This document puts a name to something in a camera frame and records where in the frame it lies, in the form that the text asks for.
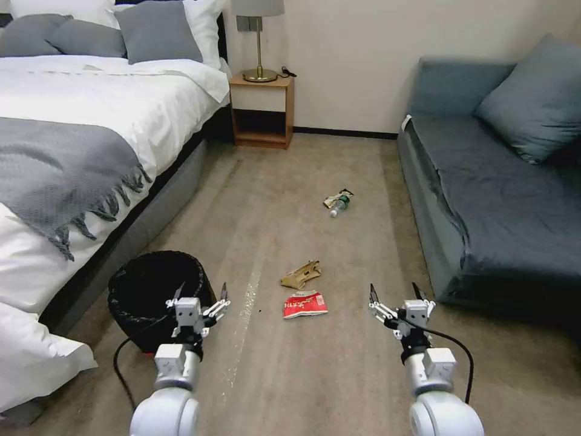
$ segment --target black trash bag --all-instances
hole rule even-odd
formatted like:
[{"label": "black trash bag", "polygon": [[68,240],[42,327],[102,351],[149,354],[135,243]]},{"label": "black trash bag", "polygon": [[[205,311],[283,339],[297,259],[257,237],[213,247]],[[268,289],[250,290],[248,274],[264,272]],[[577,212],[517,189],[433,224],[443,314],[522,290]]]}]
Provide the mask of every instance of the black trash bag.
[{"label": "black trash bag", "polygon": [[[183,284],[180,297],[198,297],[202,308],[212,306],[216,296],[200,262],[180,251],[156,251],[127,263],[109,280],[109,311],[130,337],[169,312],[166,301],[174,298]],[[177,327],[175,312],[164,321],[133,339],[141,351],[155,353],[163,343],[171,343]]]}]

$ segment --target sofa armrest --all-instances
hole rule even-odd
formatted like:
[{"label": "sofa armrest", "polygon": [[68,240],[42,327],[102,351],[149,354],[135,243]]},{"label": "sofa armrest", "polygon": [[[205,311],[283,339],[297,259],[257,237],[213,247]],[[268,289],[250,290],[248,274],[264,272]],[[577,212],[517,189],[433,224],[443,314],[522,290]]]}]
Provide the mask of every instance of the sofa armrest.
[{"label": "sofa armrest", "polygon": [[514,64],[422,58],[408,104],[413,115],[471,115]]}]

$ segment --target plastic bottle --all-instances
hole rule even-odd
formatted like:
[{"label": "plastic bottle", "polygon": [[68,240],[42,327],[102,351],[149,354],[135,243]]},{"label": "plastic bottle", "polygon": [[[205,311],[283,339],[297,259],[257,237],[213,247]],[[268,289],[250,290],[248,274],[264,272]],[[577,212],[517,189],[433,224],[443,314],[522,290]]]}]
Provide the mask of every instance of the plastic bottle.
[{"label": "plastic bottle", "polygon": [[347,206],[349,206],[349,197],[347,196],[341,196],[339,197],[336,201],[335,201],[335,206],[331,209],[331,212],[329,213],[329,215],[331,215],[331,217],[336,217],[339,214],[339,211],[343,210],[343,209],[347,209]]}]

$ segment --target beige carpet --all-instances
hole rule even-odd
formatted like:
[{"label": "beige carpet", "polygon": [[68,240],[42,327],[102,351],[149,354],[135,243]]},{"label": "beige carpet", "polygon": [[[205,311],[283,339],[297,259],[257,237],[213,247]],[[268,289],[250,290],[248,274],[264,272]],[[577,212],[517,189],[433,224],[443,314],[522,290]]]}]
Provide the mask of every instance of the beige carpet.
[{"label": "beige carpet", "polygon": [[[329,218],[323,199],[348,187],[352,206]],[[151,249],[197,256],[214,289],[226,281],[231,312],[205,341],[196,398],[200,435],[410,435],[411,403],[399,343],[367,310],[369,283],[380,299],[429,289],[395,143],[296,135],[289,150],[215,144],[200,189]],[[287,272],[320,259],[309,282],[327,315],[284,321]],[[581,359],[558,331],[436,307],[431,326],[472,350],[472,405],[488,435],[573,435],[581,426]],[[100,299],[74,338],[100,368],[56,393],[30,428],[3,435],[125,435],[129,404],[111,369],[125,336]],[[437,345],[448,346],[444,340]],[[467,372],[459,360],[456,392]],[[151,357],[130,345],[121,367],[141,400],[155,376]]]}]

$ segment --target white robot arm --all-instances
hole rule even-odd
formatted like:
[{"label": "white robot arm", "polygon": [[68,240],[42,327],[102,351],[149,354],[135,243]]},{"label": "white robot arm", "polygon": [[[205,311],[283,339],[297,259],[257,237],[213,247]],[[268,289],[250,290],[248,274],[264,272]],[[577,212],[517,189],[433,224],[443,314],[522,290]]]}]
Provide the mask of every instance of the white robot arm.
[{"label": "white robot arm", "polygon": [[432,331],[427,330],[426,325],[436,303],[421,295],[415,283],[413,287],[417,299],[406,300],[402,308],[395,310],[378,301],[373,285],[369,297],[369,308],[375,318],[393,330],[404,349],[401,361],[407,370],[412,395],[416,397],[410,408],[413,435],[484,436],[478,414],[468,405],[471,376],[464,402],[452,394],[454,355],[449,348],[432,348],[430,344],[428,332]]},{"label": "white robot arm", "polygon": [[155,392],[138,405],[131,419],[130,436],[195,436],[198,402],[194,399],[202,340],[228,310],[226,284],[220,301],[202,312],[198,298],[167,301],[176,309],[175,343],[160,345],[155,362]]}]

